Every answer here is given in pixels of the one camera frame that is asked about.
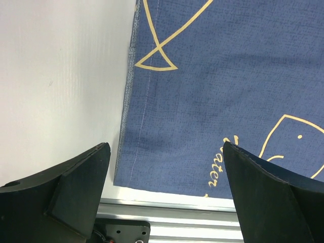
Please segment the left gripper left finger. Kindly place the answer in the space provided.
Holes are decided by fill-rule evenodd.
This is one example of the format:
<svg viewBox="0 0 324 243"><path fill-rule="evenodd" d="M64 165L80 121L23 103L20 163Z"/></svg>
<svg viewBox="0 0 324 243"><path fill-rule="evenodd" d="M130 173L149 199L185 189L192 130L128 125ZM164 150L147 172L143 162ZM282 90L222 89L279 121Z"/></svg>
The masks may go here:
<svg viewBox="0 0 324 243"><path fill-rule="evenodd" d="M1 242L86 242L91 237L111 149L80 155L1 187Z"/></svg>

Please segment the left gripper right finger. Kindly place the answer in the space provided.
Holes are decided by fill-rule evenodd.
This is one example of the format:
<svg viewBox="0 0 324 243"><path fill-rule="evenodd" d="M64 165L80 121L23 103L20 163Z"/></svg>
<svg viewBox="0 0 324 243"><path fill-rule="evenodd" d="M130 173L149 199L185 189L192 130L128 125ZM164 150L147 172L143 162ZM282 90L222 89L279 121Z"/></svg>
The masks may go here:
<svg viewBox="0 0 324 243"><path fill-rule="evenodd" d="M231 142L223 159L244 242L323 242L323 182Z"/></svg>

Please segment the blue cloth placemat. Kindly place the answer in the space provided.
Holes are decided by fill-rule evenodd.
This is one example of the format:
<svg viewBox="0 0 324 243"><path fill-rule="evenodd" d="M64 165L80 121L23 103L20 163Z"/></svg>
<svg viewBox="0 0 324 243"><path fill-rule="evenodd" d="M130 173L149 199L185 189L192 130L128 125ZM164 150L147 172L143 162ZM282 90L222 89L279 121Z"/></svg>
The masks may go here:
<svg viewBox="0 0 324 243"><path fill-rule="evenodd" d="M323 180L323 1L137 1L113 183L231 198L223 145Z"/></svg>

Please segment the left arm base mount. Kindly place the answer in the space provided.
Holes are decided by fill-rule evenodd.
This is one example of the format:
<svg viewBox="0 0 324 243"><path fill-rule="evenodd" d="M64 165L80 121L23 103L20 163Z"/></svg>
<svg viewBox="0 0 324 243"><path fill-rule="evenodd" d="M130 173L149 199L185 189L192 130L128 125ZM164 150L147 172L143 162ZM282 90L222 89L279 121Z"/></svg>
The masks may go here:
<svg viewBox="0 0 324 243"><path fill-rule="evenodd" d="M148 243L149 237L147 221L97 218L86 243Z"/></svg>

